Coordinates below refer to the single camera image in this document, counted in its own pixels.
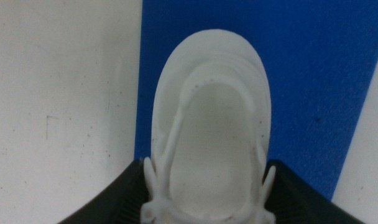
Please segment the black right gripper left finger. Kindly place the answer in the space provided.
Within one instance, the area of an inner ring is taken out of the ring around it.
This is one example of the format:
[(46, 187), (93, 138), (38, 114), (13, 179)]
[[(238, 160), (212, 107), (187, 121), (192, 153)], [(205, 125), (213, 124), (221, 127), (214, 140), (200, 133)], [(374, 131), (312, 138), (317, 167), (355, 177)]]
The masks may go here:
[(61, 221), (62, 224), (137, 224), (141, 207), (149, 201), (144, 161), (129, 166), (95, 198)]

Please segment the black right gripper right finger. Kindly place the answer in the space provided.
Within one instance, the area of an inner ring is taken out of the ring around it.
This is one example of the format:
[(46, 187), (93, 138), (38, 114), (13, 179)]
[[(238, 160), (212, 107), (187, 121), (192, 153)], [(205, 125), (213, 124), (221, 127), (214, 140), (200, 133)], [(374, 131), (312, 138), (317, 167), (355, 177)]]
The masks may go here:
[(282, 161), (270, 160), (266, 171), (275, 168), (271, 193), (265, 203), (279, 224), (362, 224), (302, 180)]

